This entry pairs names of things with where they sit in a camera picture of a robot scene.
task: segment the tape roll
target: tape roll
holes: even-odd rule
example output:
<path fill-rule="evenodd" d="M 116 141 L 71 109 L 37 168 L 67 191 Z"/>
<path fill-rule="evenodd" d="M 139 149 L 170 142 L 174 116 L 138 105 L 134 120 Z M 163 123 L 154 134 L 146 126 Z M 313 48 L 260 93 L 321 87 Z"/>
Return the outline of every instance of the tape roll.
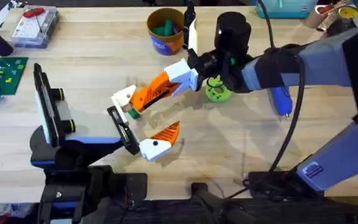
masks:
<path fill-rule="evenodd" d="M 305 26 L 310 28 L 317 28 L 327 18 L 328 13 L 320 14 L 319 8 L 324 6 L 316 6 L 314 10 L 310 12 L 309 16 L 305 19 Z"/>
<path fill-rule="evenodd" d="M 223 103 L 231 98 L 232 91 L 228 90 L 226 86 L 223 85 L 220 78 L 210 78 L 207 82 L 211 86 L 216 86 L 215 88 L 207 86 L 205 89 L 206 96 L 212 102 Z"/>

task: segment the wooden tabletop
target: wooden tabletop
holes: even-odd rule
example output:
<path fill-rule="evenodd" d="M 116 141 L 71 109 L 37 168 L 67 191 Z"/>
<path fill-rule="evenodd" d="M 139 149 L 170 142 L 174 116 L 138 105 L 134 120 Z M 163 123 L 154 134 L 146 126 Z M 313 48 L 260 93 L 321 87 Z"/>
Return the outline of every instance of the wooden tabletop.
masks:
<path fill-rule="evenodd" d="M 0 101 L 0 202 L 39 201 L 44 187 L 42 170 L 30 165 L 29 139 L 40 125 L 32 77 L 35 62 L 41 64 L 53 87 L 65 90 L 71 109 L 96 117 L 106 114 L 114 92 L 131 84 L 149 83 L 166 66 L 187 58 L 185 51 L 163 56 L 154 50 L 146 19 L 156 8 L 58 10 L 62 18 L 47 49 L 15 49 L 11 55 L 29 57 L 29 62 L 16 95 Z M 254 10 L 197 7 L 199 53 L 213 48 L 216 18 L 226 11 L 238 11 L 252 26 L 249 53 L 260 55 L 269 46 L 269 36 L 265 21 Z M 4 38 L 9 39 L 22 13 L 22 9 L 10 11 L 1 30 Z M 273 20 L 272 27 L 276 46 L 305 44 L 321 36 L 297 19 Z M 296 88 L 291 88 L 294 101 L 296 93 Z M 308 87 L 280 168 L 290 169 L 314 153 L 345 128 L 355 113 L 350 88 Z M 188 198 L 192 182 L 207 182 L 214 194 L 228 196 L 241 188 L 235 178 L 269 168 L 290 124 L 275 114 L 265 90 L 234 94 L 221 104 L 208 101 L 203 91 L 188 91 L 159 101 L 131 124 L 142 138 L 178 120 L 181 130 L 173 152 L 157 162 L 147 162 L 122 148 L 97 163 L 112 165 L 117 172 L 147 173 L 149 199 Z M 358 195 L 358 176 L 326 194 Z"/>

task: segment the green gear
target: green gear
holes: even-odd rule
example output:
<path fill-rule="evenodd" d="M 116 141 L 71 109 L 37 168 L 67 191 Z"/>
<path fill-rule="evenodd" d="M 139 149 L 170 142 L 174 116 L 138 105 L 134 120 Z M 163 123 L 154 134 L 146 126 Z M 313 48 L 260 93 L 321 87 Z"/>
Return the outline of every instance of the green gear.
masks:
<path fill-rule="evenodd" d="M 208 83 L 211 86 L 218 86 L 217 88 L 207 86 L 205 89 L 206 96 L 212 102 L 223 103 L 231 98 L 232 91 L 228 90 L 226 86 L 223 85 L 220 78 L 210 78 Z"/>
<path fill-rule="evenodd" d="M 134 119 L 137 119 L 137 118 L 140 117 L 140 113 L 137 112 L 135 109 L 130 109 L 130 110 L 128 111 L 128 114 L 129 114 L 132 118 L 134 118 Z"/>

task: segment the black cable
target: black cable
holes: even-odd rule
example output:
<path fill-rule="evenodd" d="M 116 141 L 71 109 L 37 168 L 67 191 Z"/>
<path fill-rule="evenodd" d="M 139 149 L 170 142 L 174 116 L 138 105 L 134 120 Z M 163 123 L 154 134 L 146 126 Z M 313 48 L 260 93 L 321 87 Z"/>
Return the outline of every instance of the black cable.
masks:
<path fill-rule="evenodd" d="M 273 30 L 272 30 L 272 25 L 270 23 L 269 15 L 267 14 L 266 6 L 262 0 L 258 0 L 258 3 L 260 4 L 260 7 L 262 8 L 262 11 L 264 12 L 264 15 L 265 15 L 265 20 L 266 20 L 267 29 L 268 29 L 268 39 L 270 41 L 270 47 L 274 48 L 275 46 L 274 46 Z"/>
<path fill-rule="evenodd" d="M 269 16 L 267 14 L 265 4 L 262 2 L 262 0 L 258 0 L 258 3 L 260 4 L 260 6 L 261 6 L 261 8 L 262 8 L 262 10 L 263 10 L 263 12 L 265 14 L 265 20 L 266 20 L 266 23 L 267 23 L 268 34 L 269 34 L 269 39 L 270 39 L 270 47 L 275 48 L 274 39 L 273 39 L 273 32 L 272 32 L 272 26 L 271 26 L 271 23 L 270 23 Z M 300 110 L 301 110 L 301 106 L 302 106 L 302 102 L 303 102 L 303 94 L 304 94 L 304 91 L 305 91 L 305 64 L 304 64 L 304 61 L 298 55 L 293 55 L 293 56 L 294 56 L 296 62 L 298 63 L 299 69 L 300 69 L 300 77 L 299 77 L 299 84 L 298 84 L 298 97 L 296 99 L 293 119 L 291 121 L 291 125 L 290 125 L 290 128 L 288 129 L 287 135 L 285 136 L 283 144 L 282 144 L 282 146 L 281 146 L 276 158 L 274 159 L 272 165 L 270 166 L 270 169 L 268 170 L 268 172 L 266 173 L 265 176 L 261 177 L 259 180 L 254 182 L 252 185 L 247 185 L 246 184 L 247 180 L 244 180 L 243 181 L 244 188 L 242 190 L 240 190 L 240 191 L 238 191 L 238 192 L 236 192 L 236 193 L 224 198 L 223 203 L 218 208 L 214 209 L 214 220 L 215 220 L 216 223 L 219 223 L 219 214 L 222 213 L 222 209 L 224 209 L 224 207 L 226 206 L 227 201 L 229 199 L 232 199 L 235 196 L 237 196 L 239 194 L 242 194 L 242 193 L 250 190 L 251 188 L 255 187 L 257 184 L 263 182 L 266 179 L 266 177 L 268 177 L 277 168 L 277 165 L 280 162 L 281 158 L 283 157 L 285 149 L 287 148 L 287 146 L 288 146 L 288 144 L 289 144 L 289 142 L 290 142 L 290 140 L 292 138 L 293 132 L 295 130 L 296 124 L 297 124 L 298 119 L 299 119 Z"/>
<path fill-rule="evenodd" d="M 121 219 L 119 220 L 119 224 L 122 224 L 122 221 L 124 221 L 125 216 L 128 213 L 128 208 L 124 210 L 124 212 L 121 215 Z"/>
<path fill-rule="evenodd" d="M 287 148 L 288 144 L 291 141 L 293 132 L 296 128 L 296 124 L 299 119 L 301 106 L 302 106 L 302 102 L 303 102 L 303 94 L 305 92 L 305 63 L 303 62 L 302 58 L 300 58 L 298 55 L 294 55 L 294 57 L 295 57 L 295 60 L 297 61 L 299 68 L 300 68 L 298 96 L 296 98 L 296 104 L 295 104 L 295 109 L 294 109 L 291 125 L 290 125 L 290 128 L 288 129 L 287 135 L 285 136 L 284 142 L 283 142 L 276 158 L 274 159 L 273 164 L 270 166 L 270 169 L 267 171 L 267 174 L 265 176 L 260 178 L 260 180 L 254 182 L 252 185 L 248 185 L 248 186 L 244 187 L 244 189 L 228 196 L 226 199 L 234 198 L 235 196 L 246 192 L 247 190 L 253 188 L 255 185 L 261 183 L 267 176 L 269 176 L 277 168 L 278 163 L 280 162 L 281 158 L 284 155 L 285 149 Z"/>
<path fill-rule="evenodd" d="M 204 200 L 201 197 L 197 196 L 197 195 L 195 195 L 193 198 L 196 199 L 197 202 L 199 202 L 201 204 L 206 216 L 208 217 L 209 223 L 210 224 L 218 224 L 218 222 L 215 222 L 215 219 L 212 216 L 212 213 L 209 211 L 208 207 L 206 206 Z"/>

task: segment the orange plastic part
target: orange plastic part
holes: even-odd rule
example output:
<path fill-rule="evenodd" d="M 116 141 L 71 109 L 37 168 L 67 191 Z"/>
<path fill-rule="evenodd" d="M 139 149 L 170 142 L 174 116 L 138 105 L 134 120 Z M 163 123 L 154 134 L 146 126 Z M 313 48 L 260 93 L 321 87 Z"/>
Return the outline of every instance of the orange plastic part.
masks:
<path fill-rule="evenodd" d="M 155 140 L 163 140 L 168 141 L 173 145 L 175 141 L 177 141 L 180 129 L 180 122 L 177 121 L 171 124 L 169 127 L 165 128 L 163 131 L 160 131 L 158 134 L 151 137 L 151 139 Z"/>
<path fill-rule="evenodd" d="M 161 73 L 157 76 L 148 87 L 141 89 L 136 92 L 131 99 L 133 107 L 138 112 L 143 112 L 144 106 L 156 99 L 156 97 L 168 91 L 165 97 L 172 95 L 172 93 L 178 88 L 179 83 L 169 82 L 169 76 L 166 72 Z"/>

